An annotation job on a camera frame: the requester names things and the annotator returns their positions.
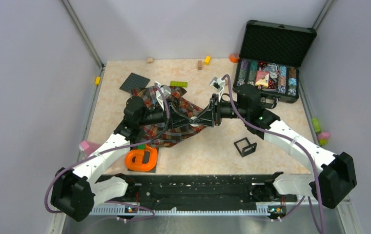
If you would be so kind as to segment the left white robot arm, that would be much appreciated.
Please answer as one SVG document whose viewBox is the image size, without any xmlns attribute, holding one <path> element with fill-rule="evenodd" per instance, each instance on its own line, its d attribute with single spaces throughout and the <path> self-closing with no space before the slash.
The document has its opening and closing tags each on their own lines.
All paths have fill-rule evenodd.
<svg viewBox="0 0 371 234">
<path fill-rule="evenodd" d="M 153 123 L 164 123 L 164 129 L 183 127 L 194 123 L 195 117 L 177 113 L 167 100 L 163 100 L 162 115 L 150 112 L 143 99 L 138 96 L 127 100 L 124 117 L 120 125 L 98 149 L 78 163 L 60 169 L 49 185 L 45 199 L 45 207 L 53 212 L 65 213 L 75 221 L 84 220 L 94 207 L 119 197 L 122 201 L 130 201 L 135 195 L 135 188 L 120 177 L 99 182 L 102 174 L 119 158 L 128 154 L 133 147 L 150 144 L 143 137 L 142 126 Z"/>
</svg>

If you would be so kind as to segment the plaid flannel shirt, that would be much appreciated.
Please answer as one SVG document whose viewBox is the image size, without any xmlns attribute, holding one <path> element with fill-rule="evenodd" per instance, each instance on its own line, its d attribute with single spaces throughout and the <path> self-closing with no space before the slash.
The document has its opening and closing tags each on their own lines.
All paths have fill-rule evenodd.
<svg viewBox="0 0 371 234">
<path fill-rule="evenodd" d="M 170 86 L 170 89 L 171 95 L 166 98 L 167 103 L 172 104 L 180 114 L 191 118 L 197 117 L 203 111 L 203 108 L 184 98 L 184 95 L 187 93 L 186 89 L 179 86 Z M 148 88 L 135 88 L 131 90 L 133 96 L 142 98 L 151 112 L 160 111 L 162 109 L 157 101 L 156 95 L 158 93 L 157 88 L 154 86 Z M 139 142 L 150 140 L 149 146 L 153 148 L 169 148 L 195 136 L 205 128 L 203 125 L 191 126 L 190 124 L 173 127 L 171 123 L 168 124 L 168 127 L 165 127 L 165 123 L 166 120 L 164 119 L 162 123 L 152 123 L 142 126 L 144 133 Z"/>
</svg>

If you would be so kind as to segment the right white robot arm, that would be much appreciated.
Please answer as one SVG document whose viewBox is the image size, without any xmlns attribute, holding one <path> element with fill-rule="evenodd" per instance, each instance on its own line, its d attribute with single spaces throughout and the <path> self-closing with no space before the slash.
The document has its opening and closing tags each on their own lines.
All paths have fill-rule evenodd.
<svg viewBox="0 0 371 234">
<path fill-rule="evenodd" d="M 209 105 L 192 123 L 213 127 L 224 118 L 239 118 L 249 132 L 279 147 L 311 172 L 310 175 L 278 173 L 265 187 L 269 200 L 277 201 L 283 195 L 312 196 L 324 207 L 334 209 L 356 187 L 351 155 L 333 153 L 295 132 L 263 107 L 261 94 L 254 86 L 238 87 L 236 101 L 221 101 L 213 94 Z"/>
</svg>

